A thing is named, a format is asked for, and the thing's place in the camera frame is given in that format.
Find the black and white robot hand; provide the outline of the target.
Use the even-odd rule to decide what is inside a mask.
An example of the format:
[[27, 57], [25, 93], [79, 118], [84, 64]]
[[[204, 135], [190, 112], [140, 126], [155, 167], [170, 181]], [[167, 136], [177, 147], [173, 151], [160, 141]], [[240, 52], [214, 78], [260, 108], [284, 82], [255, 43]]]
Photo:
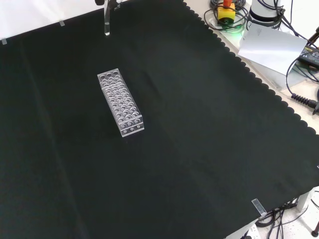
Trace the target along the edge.
[[114, 9], [121, 4], [121, 0], [95, 0], [95, 4], [98, 6], [104, 6], [104, 8]]

